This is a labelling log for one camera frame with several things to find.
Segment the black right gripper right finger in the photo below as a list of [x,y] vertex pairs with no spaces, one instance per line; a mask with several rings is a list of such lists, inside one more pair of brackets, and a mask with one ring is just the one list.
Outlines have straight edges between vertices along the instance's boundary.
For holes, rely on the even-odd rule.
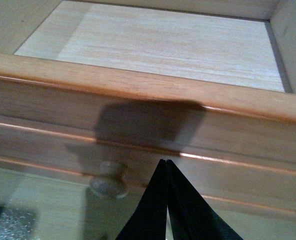
[[172,160],[166,161],[168,212],[175,240],[241,240]]

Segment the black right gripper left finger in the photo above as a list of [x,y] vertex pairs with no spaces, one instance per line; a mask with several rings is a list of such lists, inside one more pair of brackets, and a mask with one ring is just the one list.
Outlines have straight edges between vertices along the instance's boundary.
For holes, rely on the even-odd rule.
[[167,162],[161,159],[118,240],[164,240],[168,204]]

